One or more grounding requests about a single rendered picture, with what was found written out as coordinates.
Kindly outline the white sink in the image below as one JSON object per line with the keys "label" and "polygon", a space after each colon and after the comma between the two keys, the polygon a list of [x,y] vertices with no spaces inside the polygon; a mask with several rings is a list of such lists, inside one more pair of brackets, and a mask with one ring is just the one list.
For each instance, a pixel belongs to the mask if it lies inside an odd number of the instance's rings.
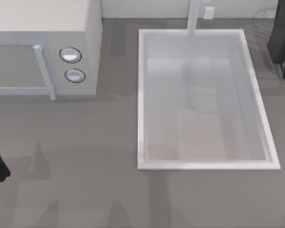
{"label": "white sink", "polygon": [[281,168],[242,29],[140,29],[137,168]]}

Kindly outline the small microwave knob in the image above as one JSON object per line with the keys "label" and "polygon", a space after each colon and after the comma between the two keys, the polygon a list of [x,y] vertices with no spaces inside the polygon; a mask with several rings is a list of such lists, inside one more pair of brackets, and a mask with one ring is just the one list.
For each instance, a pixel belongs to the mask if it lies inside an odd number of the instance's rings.
{"label": "small microwave knob", "polygon": [[67,70],[65,78],[71,83],[81,83],[86,79],[85,73],[77,68]]}

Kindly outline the large microwave knob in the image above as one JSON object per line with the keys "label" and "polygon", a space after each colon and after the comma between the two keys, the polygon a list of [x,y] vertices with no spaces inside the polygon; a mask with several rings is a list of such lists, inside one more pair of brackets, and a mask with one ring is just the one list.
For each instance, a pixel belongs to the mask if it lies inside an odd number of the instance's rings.
{"label": "large microwave knob", "polygon": [[75,47],[67,47],[59,51],[59,57],[67,63],[74,64],[82,59],[82,54]]}

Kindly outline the tall white tap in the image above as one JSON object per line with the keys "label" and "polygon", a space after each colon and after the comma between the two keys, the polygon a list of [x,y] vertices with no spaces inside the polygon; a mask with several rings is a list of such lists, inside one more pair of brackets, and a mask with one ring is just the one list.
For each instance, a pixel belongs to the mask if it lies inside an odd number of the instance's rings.
{"label": "tall white tap", "polygon": [[189,0],[189,13],[186,29],[189,36],[192,36],[195,33],[201,4],[208,3],[210,1],[212,0]]}

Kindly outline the pale microwave oven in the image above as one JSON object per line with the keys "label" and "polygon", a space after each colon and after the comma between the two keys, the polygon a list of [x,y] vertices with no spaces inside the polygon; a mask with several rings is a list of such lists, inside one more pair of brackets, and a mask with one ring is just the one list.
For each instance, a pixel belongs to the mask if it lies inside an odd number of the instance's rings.
{"label": "pale microwave oven", "polygon": [[[58,96],[96,94],[102,41],[100,0],[0,0],[0,41],[35,41],[46,47]],[[59,57],[59,51],[77,48],[82,59],[74,64]],[[82,70],[86,78],[71,83],[70,69]]]}

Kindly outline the microwave door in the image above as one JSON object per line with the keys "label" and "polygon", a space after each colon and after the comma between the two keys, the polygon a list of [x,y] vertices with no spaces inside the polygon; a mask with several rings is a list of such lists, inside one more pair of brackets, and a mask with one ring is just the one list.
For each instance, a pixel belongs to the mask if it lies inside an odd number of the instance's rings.
{"label": "microwave door", "polygon": [[53,82],[46,60],[47,46],[35,41],[0,41],[0,95],[49,96],[33,45],[42,46],[43,57]]}

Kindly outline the black chair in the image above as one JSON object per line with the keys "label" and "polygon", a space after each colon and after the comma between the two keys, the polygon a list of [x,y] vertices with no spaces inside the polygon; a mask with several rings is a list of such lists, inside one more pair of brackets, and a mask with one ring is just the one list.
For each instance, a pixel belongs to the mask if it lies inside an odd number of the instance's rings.
{"label": "black chair", "polygon": [[278,0],[272,32],[267,43],[271,61],[282,69],[285,80],[285,0]]}

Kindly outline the white wall socket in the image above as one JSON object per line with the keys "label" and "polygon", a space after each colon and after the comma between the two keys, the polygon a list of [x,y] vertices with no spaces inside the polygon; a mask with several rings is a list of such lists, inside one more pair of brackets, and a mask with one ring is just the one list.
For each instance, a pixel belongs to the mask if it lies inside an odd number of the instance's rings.
{"label": "white wall socket", "polygon": [[204,9],[203,19],[214,19],[215,7],[206,6]]}

